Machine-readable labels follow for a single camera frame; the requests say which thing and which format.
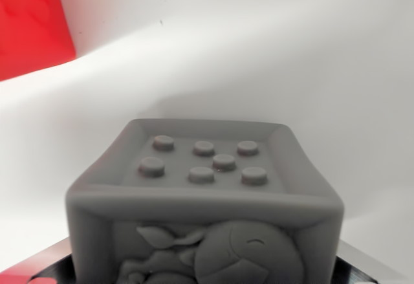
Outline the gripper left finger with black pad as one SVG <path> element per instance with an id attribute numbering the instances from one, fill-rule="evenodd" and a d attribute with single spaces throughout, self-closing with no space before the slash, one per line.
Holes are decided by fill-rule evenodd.
<path id="1" fill-rule="evenodd" d="M 65 238 L 1 272 L 1 283 L 75 283 L 71 244 Z"/>

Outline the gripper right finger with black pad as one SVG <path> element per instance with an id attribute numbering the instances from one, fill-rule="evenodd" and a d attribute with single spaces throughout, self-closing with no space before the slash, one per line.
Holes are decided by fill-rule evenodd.
<path id="1" fill-rule="evenodd" d="M 401 283 L 401 274 L 340 240 L 333 283 Z"/>

